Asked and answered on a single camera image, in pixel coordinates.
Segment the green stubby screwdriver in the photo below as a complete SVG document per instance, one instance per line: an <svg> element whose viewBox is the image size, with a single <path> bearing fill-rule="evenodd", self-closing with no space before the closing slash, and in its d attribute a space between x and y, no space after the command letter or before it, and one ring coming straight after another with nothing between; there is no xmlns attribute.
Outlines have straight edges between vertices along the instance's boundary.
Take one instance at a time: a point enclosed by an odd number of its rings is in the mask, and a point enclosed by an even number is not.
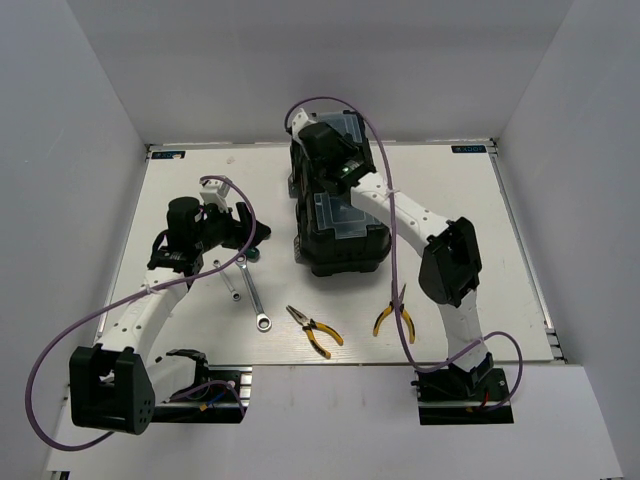
<svg viewBox="0 0 640 480"><path fill-rule="evenodd" d="M260 250L256 247L249 248L246 251L246 257L247 257L247 260L250 262L257 262L261 257Z"/></svg>

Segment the short silver combination wrench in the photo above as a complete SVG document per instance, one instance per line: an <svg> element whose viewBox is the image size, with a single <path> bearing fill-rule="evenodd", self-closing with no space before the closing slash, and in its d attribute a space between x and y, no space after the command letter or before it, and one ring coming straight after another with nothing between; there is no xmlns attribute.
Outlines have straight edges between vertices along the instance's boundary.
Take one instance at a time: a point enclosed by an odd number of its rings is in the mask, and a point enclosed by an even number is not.
<svg viewBox="0 0 640 480"><path fill-rule="evenodd" d="M241 294L235 288L235 286L233 285L232 281L230 280L226 272L222 269L221 262L218 259L215 259L213 261L213 266L217 270L218 275L220 276L226 288L228 289L233 301L239 302L241 300Z"/></svg>

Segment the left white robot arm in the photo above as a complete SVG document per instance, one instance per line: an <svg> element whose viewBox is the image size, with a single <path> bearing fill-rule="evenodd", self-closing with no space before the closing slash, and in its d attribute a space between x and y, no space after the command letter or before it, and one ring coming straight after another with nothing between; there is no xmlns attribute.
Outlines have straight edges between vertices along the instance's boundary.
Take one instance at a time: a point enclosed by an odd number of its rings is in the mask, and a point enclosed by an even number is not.
<svg viewBox="0 0 640 480"><path fill-rule="evenodd" d="M167 227L157 237L138 298L93 347L71 356L71 419L78 427L139 435L157 405L173 396L199 399L211 387L204 353L174 349L153 357L152 347L199 274L206 252L221 246L255 247L271 234L246 203L220 210L194 197L168 204Z"/></svg>

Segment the long silver combination wrench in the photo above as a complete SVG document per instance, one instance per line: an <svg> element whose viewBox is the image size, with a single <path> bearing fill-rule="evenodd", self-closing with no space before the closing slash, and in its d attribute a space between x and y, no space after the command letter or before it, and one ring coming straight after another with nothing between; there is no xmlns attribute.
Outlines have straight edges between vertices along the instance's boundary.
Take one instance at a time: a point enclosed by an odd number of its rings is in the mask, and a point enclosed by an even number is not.
<svg viewBox="0 0 640 480"><path fill-rule="evenodd" d="M235 264L241 272L241 276L250 296L252 307L256 314L256 328L261 333L267 333L271 330L272 321L264 311L259 293L248 268L247 258L244 255L241 255L236 259Z"/></svg>

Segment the black plastic toolbox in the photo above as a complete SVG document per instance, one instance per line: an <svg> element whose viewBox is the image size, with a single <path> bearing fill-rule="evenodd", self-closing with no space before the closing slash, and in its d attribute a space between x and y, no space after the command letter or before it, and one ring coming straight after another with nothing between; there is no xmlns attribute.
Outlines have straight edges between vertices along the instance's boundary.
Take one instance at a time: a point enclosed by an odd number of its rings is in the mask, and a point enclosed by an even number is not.
<svg viewBox="0 0 640 480"><path fill-rule="evenodd" d="M390 230L350 205L334 187L352 170L375 169L362 116L309 113L317 122L291 136L289 196L295 200L295 260L318 277L375 271L390 251Z"/></svg>

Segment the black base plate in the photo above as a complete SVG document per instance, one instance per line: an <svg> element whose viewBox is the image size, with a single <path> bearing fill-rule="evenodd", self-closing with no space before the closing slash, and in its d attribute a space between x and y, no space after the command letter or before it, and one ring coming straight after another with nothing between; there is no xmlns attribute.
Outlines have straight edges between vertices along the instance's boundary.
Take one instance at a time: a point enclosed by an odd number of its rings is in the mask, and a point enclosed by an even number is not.
<svg viewBox="0 0 640 480"><path fill-rule="evenodd" d="M210 367L203 382L213 380L229 384L248 412L253 369ZM153 423L164 424L240 424L244 418L231 390L222 384L209 385L178 400L155 407Z"/></svg>
<svg viewBox="0 0 640 480"><path fill-rule="evenodd" d="M506 425L514 423L509 402L500 408L509 393L504 370L494 368L472 393L454 382L442 369L431 374L416 373L411 382L417 395L422 426Z"/></svg>

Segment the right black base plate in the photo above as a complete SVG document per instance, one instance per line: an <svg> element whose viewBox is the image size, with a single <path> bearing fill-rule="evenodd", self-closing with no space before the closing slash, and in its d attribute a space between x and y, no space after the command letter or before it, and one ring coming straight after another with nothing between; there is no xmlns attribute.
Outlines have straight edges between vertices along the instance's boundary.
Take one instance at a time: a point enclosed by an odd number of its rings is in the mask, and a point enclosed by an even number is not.
<svg viewBox="0 0 640 480"><path fill-rule="evenodd" d="M411 382L417 395L422 426L506 425L514 423L509 402L500 408L509 393L504 370L494 368L472 393L454 382L442 369L431 374L416 373Z"/></svg>

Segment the left yellow needle-nose pliers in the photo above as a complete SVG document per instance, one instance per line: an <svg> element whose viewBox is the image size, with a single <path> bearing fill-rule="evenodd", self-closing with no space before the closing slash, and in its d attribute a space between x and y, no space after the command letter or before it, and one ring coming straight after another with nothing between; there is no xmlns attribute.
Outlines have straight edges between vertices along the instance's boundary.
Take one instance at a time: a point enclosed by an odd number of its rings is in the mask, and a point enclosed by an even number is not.
<svg viewBox="0 0 640 480"><path fill-rule="evenodd" d="M338 346L342 346L344 344L343 337L332 327L321 322L316 322L291 305L286 306L286 311L300 325L301 330L306 334L314 351L325 360L331 359L331 353L317 341L315 336L316 331L329 335Z"/></svg>

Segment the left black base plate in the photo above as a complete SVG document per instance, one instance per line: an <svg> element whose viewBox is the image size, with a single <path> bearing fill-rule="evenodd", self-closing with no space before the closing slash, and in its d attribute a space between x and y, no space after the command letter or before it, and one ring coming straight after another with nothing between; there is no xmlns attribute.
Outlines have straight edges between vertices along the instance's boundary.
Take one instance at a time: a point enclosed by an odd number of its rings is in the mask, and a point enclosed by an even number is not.
<svg viewBox="0 0 640 480"><path fill-rule="evenodd" d="M253 369L210 367L203 382L213 380L229 384L248 412ZM178 400L155 407L153 423L164 424L240 424L244 418L231 390L222 384L209 385Z"/></svg>

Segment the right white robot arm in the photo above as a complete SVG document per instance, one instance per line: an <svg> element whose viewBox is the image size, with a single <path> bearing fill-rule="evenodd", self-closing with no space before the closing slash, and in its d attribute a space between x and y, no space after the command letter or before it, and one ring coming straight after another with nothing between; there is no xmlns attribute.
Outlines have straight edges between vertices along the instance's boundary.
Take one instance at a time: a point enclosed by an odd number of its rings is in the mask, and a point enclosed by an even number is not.
<svg viewBox="0 0 640 480"><path fill-rule="evenodd" d="M484 345L477 288L482 269L476 232L466 218L450 220L391 189L373 166L364 134L355 140L320 119L298 113L288 132L311 181L400 236L421 260L418 283L438 305L448 343L453 390L472 399L488 385L493 357Z"/></svg>

